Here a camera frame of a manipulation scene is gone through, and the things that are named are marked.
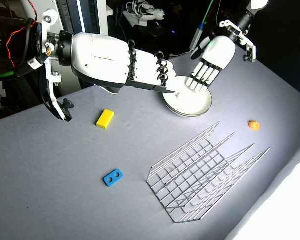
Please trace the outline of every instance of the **plate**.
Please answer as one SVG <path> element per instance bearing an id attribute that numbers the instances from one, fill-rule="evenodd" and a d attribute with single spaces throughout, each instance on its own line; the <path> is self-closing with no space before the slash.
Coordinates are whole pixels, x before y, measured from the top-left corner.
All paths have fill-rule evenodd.
<path id="1" fill-rule="evenodd" d="M 166 82 L 167 89 L 175 90 L 174 93 L 163 93 L 167 107 L 174 113 L 183 117 L 198 117 L 205 114 L 212 105 L 210 91 L 196 92 L 187 85 L 187 76 L 176 76 Z"/>

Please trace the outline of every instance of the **metal wire rack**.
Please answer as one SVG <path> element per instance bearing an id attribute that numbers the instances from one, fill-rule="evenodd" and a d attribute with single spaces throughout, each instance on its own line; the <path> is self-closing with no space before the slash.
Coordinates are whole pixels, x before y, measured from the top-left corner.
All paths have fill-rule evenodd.
<path id="1" fill-rule="evenodd" d="M 224 158 L 218 148 L 235 133 L 213 146 L 208 137 L 219 122 L 151 167 L 147 183 L 175 223 L 202 219 L 269 150 L 239 166 L 233 163 L 254 144 Z"/>

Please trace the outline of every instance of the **table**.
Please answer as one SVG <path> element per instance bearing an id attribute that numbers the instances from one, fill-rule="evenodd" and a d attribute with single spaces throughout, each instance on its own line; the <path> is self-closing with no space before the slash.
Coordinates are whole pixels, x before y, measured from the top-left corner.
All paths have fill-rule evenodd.
<path id="1" fill-rule="evenodd" d="M 243 54 L 211 86 L 201 117 L 172 113 L 153 91 L 95 86 L 67 96 L 69 123 L 43 105 L 0 120 L 0 240 L 224 239 L 300 146 L 300 93 Z M 173 63 L 187 76 L 197 62 Z M 95 126 L 103 109 L 115 112 L 107 130 Z M 146 183 L 149 169 L 218 121 L 213 143 L 237 133 L 222 154 L 253 143 L 247 157 L 271 150 L 204 219 L 173 223 Z M 107 187 L 102 178 L 117 168 L 124 178 Z"/>

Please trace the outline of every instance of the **blue block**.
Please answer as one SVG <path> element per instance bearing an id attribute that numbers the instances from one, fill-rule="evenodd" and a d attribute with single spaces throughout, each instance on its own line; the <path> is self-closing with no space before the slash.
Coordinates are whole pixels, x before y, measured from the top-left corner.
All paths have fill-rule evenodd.
<path id="1" fill-rule="evenodd" d="M 116 184 L 120 179 L 124 177 L 124 174 L 119 170 L 116 169 L 107 176 L 103 178 L 103 181 L 108 187 L 111 187 L 112 185 Z"/>

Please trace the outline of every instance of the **bolt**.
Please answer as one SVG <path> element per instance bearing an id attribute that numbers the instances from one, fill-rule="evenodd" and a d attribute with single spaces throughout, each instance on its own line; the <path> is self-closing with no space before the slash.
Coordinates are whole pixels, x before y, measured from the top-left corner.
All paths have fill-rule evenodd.
<path id="1" fill-rule="evenodd" d="M 46 16 L 46 17 L 44 18 L 44 20 L 45 20 L 48 24 L 50 24 L 50 23 L 52 22 L 52 19 L 51 19 L 51 17 L 49 17 L 49 16 Z"/>

